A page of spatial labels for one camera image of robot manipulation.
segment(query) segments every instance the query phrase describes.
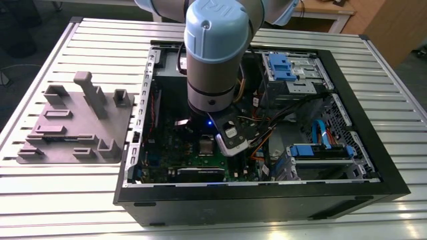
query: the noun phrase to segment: slotted aluminum table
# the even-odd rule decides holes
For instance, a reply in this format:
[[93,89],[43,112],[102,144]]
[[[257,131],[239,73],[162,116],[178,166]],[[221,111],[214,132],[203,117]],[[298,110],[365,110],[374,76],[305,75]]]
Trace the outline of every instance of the slotted aluminum table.
[[266,29],[253,44],[333,52],[413,192],[394,202],[374,204],[337,220],[143,228],[113,204],[119,164],[18,164],[48,85],[82,91],[72,83],[74,73],[90,71],[106,93],[126,89],[138,94],[151,40],[183,41],[182,24],[74,20],[0,134],[0,237],[427,238],[427,115],[374,45],[357,35]]

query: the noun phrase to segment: floor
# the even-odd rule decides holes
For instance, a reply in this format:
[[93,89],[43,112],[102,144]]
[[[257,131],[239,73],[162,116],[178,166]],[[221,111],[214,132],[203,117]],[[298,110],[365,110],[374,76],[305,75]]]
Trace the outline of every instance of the floor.
[[[43,25],[30,29],[38,45],[38,52],[27,58],[12,58],[0,49],[0,69],[19,64],[42,66],[72,16],[138,21],[153,20],[151,14],[134,6],[63,3],[63,11],[56,12],[51,2],[35,0],[35,3],[43,19]],[[7,124],[38,72],[38,66],[16,66],[4,70],[14,83],[7,88],[0,87],[0,130]],[[425,79],[427,76],[427,59],[419,59],[415,54],[410,54],[395,72],[419,103],[427,109],[427,79]]]

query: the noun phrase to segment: yellow wire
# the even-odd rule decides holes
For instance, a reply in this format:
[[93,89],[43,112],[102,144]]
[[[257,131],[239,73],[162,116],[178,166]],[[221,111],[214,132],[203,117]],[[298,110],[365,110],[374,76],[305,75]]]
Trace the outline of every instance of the yellow wire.
[[238,94],[238,97],[235,98],[235,100],[233,101],[233,103],[238,103],[243,97],[243,92],[245,92],[245,89],[246,89],[246,83],[247,83],[247,80],[243,78],[242,79],[242,83],[241,83],[241,89],[239,89],[239,94]]

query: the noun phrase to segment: black bin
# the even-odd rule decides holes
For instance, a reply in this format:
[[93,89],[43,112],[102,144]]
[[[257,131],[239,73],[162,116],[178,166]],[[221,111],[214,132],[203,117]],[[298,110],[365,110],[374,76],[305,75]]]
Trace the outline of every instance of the black bin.
[[0,1],[0,48],[14,58],[31,56],[36,51],[36,43],[26,29],[19,24],[15,15]]
[[42,24],[40,14],[34,0],[0,0],[14,14],[19,25],[32,28]]

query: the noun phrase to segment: light blue robot joint cap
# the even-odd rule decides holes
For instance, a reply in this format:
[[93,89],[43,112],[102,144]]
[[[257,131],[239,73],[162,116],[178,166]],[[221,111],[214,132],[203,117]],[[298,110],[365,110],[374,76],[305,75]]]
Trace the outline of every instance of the light blue robot joint cap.
[[235,0],[197,0],[186,16],[185,42],[195,59],[218,64],[233,59],[246,47],[250,17]]
[[141,9],[159,15],[158,10],[155,9],[153,0],[135,0],[135,3]]

